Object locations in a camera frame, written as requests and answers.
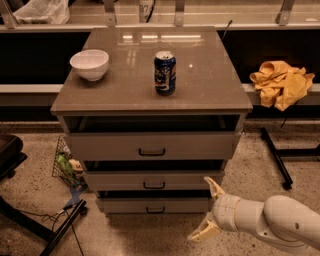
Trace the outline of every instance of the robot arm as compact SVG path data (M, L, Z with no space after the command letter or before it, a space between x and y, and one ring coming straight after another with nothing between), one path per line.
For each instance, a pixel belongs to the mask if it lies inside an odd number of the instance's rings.
M188 239L201 241L222 231L246 232L282 251L299 254L309 246L320 250L320 215L286 196L272 196L265 203L226 194L211 178L215 203Z

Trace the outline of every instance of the soda can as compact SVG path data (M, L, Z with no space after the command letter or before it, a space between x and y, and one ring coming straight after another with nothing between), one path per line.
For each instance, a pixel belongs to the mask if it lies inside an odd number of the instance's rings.
M154 67L156 91L161 95L173 93L176 88L176 58L170 51L157 52Z

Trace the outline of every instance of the basket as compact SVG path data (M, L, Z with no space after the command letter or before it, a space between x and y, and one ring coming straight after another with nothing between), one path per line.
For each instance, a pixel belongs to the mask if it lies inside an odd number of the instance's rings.
M68 148L63 136L59 136L58 144L55 152L54 165L52 170L52 177L61 179L69 187L77 187L79 185L85 185L83 179L83 171L72 170L72 175L67 175L66 170L63 170L61 164L58 162L58 157L64 157L66 161L73 159L73 156Z

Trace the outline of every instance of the black metal stand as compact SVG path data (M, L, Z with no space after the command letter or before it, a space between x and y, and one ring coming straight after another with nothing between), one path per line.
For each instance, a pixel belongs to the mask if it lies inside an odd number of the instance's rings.
M15 174L15 168L27 159L27 155L20 152L22 149L22 141L20 139L15 136L2 136L2 138L4 138L4 140L2 140L0 155L2 156L1 160L3 160L4 163L0 166L0 181L5 177L12 178ZM59 229L54 232L13 208L0 196L0 214L5 215L48 242L48 245L40 254L41 256L49 255L52 252L76 217L84 212L85 205L86 201L80 200L75 205L71 214L68 215L68 218L63 222Z
M40 238L46 240L48 242L48 245L40 254L41 256L44 256L49 255L52 252L59 240L63 237L68 228L72 225L75 218L78 216L78 214L82 212L85 204L86 201L80 200L80 202L76 204L75 208L68 216L68 218L63 222L63 224L59 227L59 229L56 232L53 232L52 230L42 226L38 222L30 219L28 216L21 213L19 210L13 208L1 196L0 213L5 215L9 219L13 220L14 222L18 223L19 225L23 226L24 228L28 229Z
M286 190L291 189L291 184L293 183L287 168L285 167L282 157L307 157L307 156L320 156L320 144L316 148L311 149L276 149L267 130L261 128L261 138L265 140L269 146L269 149L280 169L280 172L284 178L282 187Z

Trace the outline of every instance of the yellow towel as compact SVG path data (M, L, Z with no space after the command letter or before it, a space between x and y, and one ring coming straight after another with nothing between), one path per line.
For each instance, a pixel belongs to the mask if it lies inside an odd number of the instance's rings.
M306 74L305 68L294 68L284 61L263 62L259 72L250 75L255 90L261 90L261 105L274 105L281 111L307 95L313 78L314 74Z

